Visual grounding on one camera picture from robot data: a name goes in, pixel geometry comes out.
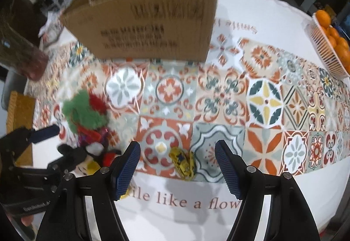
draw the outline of green plush toy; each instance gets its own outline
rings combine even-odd
[[[96,130],[107,125],[107,116],[93,110],[89,98],[87,90],[82,89],[74,98],[63,104],[62,112],[73,133],[78,133],[79,125],[88,130]]]

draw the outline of silver bolt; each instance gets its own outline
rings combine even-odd
[[[57,190],[57,186],[53,185],[51,186],[51,191],[54,193]]]
[[[247,170],[248,170],[248,172],[254,173],[254,172],[256,172],[257,169],[254,166],[248,166]]]
[[[284,172],[283,177],[285,177],[287,180],[292,178],[292,175],[289,172]]]
[[[73,178],[73,174],[72,173],[68,173],[68,174],[66,174],[66,175],[64,175],[64,179],[66,180],[66,181],[69,181],[71,178]]]
[[[100,172],[101,172],[102,174],[106,174],[106,173],[109,172],[109,168],[108,168],[108,167],[102,167],[102,168],[100,169]]]

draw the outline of tile pattern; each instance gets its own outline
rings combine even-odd
[[[48,68],[26,94],[36,97],[33,127],[56,123],[77,138],[61,113],[81,88],[108,105],[110,148],[142,149],[137,171],[178,179],[168,154],[193,151],[195,181],[223,183],[215,143],[224,139],[264,173],[300,175],[349,156],[350,92],[326,70],[271,45],[235,39],[216,19],[205,63],[97,60],[80,43],[46,51]]]

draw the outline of yellow transformer toy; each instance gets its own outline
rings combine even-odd
[[[193,179],[196,173],[196,163],[192,151],[189,152],[189,155],[186,155],[181,148],[173,147],[170,150],[169,157],[182,179],[186,181]]]

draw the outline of brown cardboard piece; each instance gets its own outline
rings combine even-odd
[[[205,61],[217,0],[74,0],[62,23],[99,59]]]

